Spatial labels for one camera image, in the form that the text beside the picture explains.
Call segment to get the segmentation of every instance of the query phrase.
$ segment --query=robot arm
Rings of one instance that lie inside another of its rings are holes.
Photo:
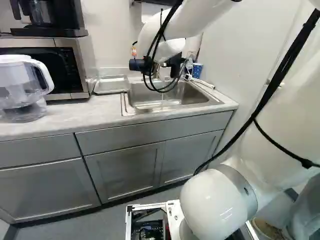
[[[310,1],[320,8],[320,0]],[[160,43],[154,60],[161,63],[181,52],[184,47],[181,38],[195,36],[237,4],[240,3],[236,0],[185,0],[167,25],[166,41]],[[159,30],[160,17],[160,13],[156,14],[143,27],[137,45],[139,57],[147,54]],[[320,52],[278,91],[256,118],[272,139],[318,165],[319,75]],[[223,240],[279,193],[319,173],[320,168],[305,168],[278,149],[252,124],[232,157],[194,176],[183,186],[180,202],[185,222],[199,240]]]
[[[164,39],[159,44],[154,61],[163,63],[182,52],[186,40],[194,37],[213,21],[242,0],[184,0],[177,9],[164,32]],[[148,49],[157,34],[159,27],[167,17],[170,9],[152,16],[143,26],[137,40],[137,58],[147,55]]]

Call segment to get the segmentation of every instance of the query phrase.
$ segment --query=kitchen counter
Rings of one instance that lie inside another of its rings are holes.
[[[231,111],[238,108],[238,103],[217,90],[211,90],[204,86],[201,88],[205,88],[207,92],[223,101],[224,104],[123,116],[120,94],[93,95],[84,102],[70,101],[63,104],[55,104],[54,102],[54,104],[47,106],[47,114],[44,117],[32,122],[11,123],[1,118],[0,142],[156,122]]]

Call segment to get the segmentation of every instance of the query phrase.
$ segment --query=microwave door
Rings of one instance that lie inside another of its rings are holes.
[[[54,82],[54,90],[51,94],[83,92],[83,86],[76,67],[76,60],[72,48],[22,47],[7,48],[5,54],[29,55],[46,65]],[[44,79],[38,69],[34,70],[41,87],[44,86]]]

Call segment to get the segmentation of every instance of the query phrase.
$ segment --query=sink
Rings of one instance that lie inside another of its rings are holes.
[[[159,89],[169,82],[154,81],[153,83]],[[129,91],[123,93],[122,97],[125,111],[135,114],[224,104],[199,86],[187,81],[179,81],[174,89],[166,93],[149,90],[143,81],[132,82]]]

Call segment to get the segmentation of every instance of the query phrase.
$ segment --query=wire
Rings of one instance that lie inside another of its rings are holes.
[[[315,28],[317,21],[320,18],[320,11],[315,9],[307,22],[303,25],[302,30],[295,38],[294,42],[290,46],[289,50],[285,54],[283,60],[281,61],[278,69],[276,70],[270,84],[268,85],[266,91],[264,92],[261,101],[259,102],[258,106],[249,117],[249,119],[244,123],[244,125],[240,128],[240,130],[231,138],[231,140],[213,157],[209,160],[201,164],[195,171],[194,176],[199,174],[202,169],[204,169],[208,164],[212,161],[220,157],[224,154],[238,139],[239,137],[247,130],[247,128],[254,122],[256,117],[259,115],[261,110],[265,107],[268,103],[270,98],[278,89],[280,83],[283,81],[285,76],[287,75],[288,71],[290,70],[291,66],[293,65],[294,61],[296,60],[297,56],[299,55],[300,51],[302,50],[303,46],[305,45],[310,33]]]
[[[164,9],[161,8],[161,13],[160,13],[160,27],[162,26],[162,12],[163,12],[163,11],[164,11]],[[164,32],[163,32],[163,34],[162,34],[162,37],[163,37],[163,39],[164,39],[165,41],[167,41]]]
[[[149,49],[148,49],[148,52],[147,52],[147,55],[146,55],[146,58],[149,58],[150,56],[150,53],[154,47],[154,50],[153,50],[153,54],[152,54],[152,58],[151,58],[151,62],[153,63],[154,60],[155,60],[155,56],[156,56],[156,53],[157,53],[157,49],[158,49],[158,46],[159,46],[159,43],[160,43],[160,40],[162,38],[162,36],[164,35],[164,32],[165,32],[165,29],[170,21],[170,19],[172,18],[172,16],[175,14],[175,12],[177,11],[178,7],[181,5],[181,3],[183,2],[183,0],[177,0],[175,2],[175,4],[173,5],[173,7],[171,8],[170,12],[168,13],[168,15],[166,16],[165,20],[163,21],[163,24],[160,26],[157,34],[155,35]],[[167,93],[169,91],[171,91],[179,82],[179,78],[178,79],[173,79],[167,86],[164,86],[162,88],[156,88],[153,81],[152,81],[152,77],[149,76],[149,82],[151,84],[151,87],[148,86],[147,84],[147,81],[146,81],[146,76],[145,74],[143,73],[142,74],[143,76],[143,81],[144,81],[144,84],[145,86],[151,90],[151,91],[155,91],[155,92],[158,92],[158,93]]]
[[[264,136],[270,143],[272,143],[274,146],[276,146],[279,150],[281,150],[282,152],[284,152],[285,154],[289,155],[290,157],[292,157],[293,159],[298,160],[302,166],[306,169],[309,169],[311,167],[317,167],[320,168],[319,164],[313,163],[312,161],[302,158],[296,154],[294,154],[293,152],[289,151],[288,149],[284,148],[283,146],[281,146],[279,143],[277,143],[275,140],[273,140],[259,125],[259,123],[257,122],[257,120],[253,120],[255,127],[259,130],[259,132],[262,134],[262,136]]]
[[[141,237],[141,232],[142,231],[147,231],[148,229],[146,229],[146,228],[141,228],[140,230],[139,230],[139,240],[141,240],[142,239],[142,237]]]

